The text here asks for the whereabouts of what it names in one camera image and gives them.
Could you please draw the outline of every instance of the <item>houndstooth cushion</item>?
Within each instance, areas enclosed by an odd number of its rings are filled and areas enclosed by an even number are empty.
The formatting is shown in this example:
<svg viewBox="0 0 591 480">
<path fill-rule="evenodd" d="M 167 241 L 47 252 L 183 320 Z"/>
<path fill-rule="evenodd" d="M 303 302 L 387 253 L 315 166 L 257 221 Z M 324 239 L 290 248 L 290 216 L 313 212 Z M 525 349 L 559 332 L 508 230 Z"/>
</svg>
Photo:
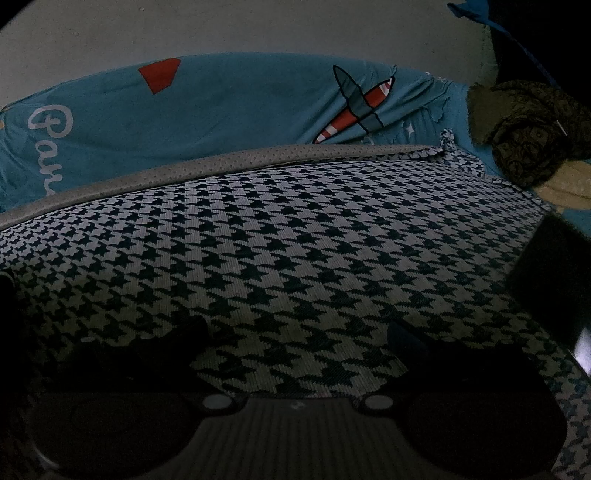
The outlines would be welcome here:
<svg viewBox="0 0 591 480">
<path fill-rule="evenodd" d="M 1 232 L 33 333 L 29 391 L 82 337 L 126 345 L 193 316 L 216 337 L 193 367 L 216 387 L 361 395 L 404 372 L 385 346 L 404 319 L 476 348 L 522 344 L 569 420 L 554 470 L 591 478 L 588 382 L 503 286 L 544 209 L 450 148 L 195 180 Z M 22 460 L 28 408 L 4 441 L 15 475 L 38 472 Z"/>
</svg>

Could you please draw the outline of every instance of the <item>bed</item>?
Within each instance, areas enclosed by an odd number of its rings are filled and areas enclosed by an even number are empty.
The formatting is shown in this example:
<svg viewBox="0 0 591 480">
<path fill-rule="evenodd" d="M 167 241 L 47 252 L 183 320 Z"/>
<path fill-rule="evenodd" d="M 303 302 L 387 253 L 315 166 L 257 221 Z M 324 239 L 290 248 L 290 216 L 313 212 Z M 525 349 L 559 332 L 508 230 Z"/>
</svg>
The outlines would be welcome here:
<svg viewBox="0 0 591 480">
<path fill-rule="evenodd" d="M 41 473 L 24 419 L 75 342 L 187 318 L 216 341 L 193 368 L 229 393 L 374 391 L 405 371 L 396 319 L 511 340 L 569 424 L 554 472 L 591 476 L 589 379 L 504 286 L 553 206 L 471 145 L 466 86 L 331 57 L 172 60 L 2 114 L 0 268 L 33 366 L 3 440 L 12 478 Z"/>
</svg>

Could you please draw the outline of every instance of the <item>brown patterned cloth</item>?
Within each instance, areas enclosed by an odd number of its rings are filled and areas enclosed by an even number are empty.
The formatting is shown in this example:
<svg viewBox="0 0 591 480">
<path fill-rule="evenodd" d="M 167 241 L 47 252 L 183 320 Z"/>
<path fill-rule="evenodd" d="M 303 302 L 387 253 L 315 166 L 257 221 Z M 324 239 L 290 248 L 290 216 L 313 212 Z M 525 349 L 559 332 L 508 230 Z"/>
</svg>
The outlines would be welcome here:
<svg viewBox="0 0 591 480">
<path fill-rule="evenodd" d="M 475 84 L 467 97 L 470 136 L 492 145 L 503 174 L 520 187 L 548 180 L 567 158 L 591 158 L 591 111 L 539 82 Z"/>
</svg>

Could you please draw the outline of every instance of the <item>gray wall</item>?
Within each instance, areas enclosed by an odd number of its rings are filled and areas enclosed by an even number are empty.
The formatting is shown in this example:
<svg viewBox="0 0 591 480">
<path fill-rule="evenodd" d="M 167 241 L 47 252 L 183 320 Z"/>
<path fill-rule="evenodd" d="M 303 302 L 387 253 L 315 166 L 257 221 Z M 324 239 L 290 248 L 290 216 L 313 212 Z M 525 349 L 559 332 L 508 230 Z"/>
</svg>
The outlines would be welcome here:
<svg viewBox="0 0 591 480">
<path fill-rule="evenodd" d="M 445 0 L 36 0 L 0 31 L 0 106 L 102 70 L 236 50 L 335 54 L 470 83 L 486 41 Z"/>
</svg>

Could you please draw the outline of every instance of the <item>beige fabric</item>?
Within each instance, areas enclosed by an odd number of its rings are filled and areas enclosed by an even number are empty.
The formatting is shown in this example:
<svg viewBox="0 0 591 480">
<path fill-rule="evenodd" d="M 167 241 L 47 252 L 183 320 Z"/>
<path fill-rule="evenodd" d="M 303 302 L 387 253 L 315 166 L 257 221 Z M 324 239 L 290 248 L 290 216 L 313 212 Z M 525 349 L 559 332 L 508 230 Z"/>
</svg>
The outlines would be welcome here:
<svg viewBox="0 0 591 480">
<path fill-rule="evenodd" d="M 408 153 L 424 148 L 440 150 L 427 145 L 288 145 L 187 160 L 56 193 L 0 213 L 0 231 L 65 207 L 203 177 L 303 161 Z"/>
<path fill-rule="evenodd" d="M 591 165 L 582 161 L 567 161 L 551 179 L 535 187 L 534 191 L 546 202 L 565 208 L 591 209 Z"/>
</svg>

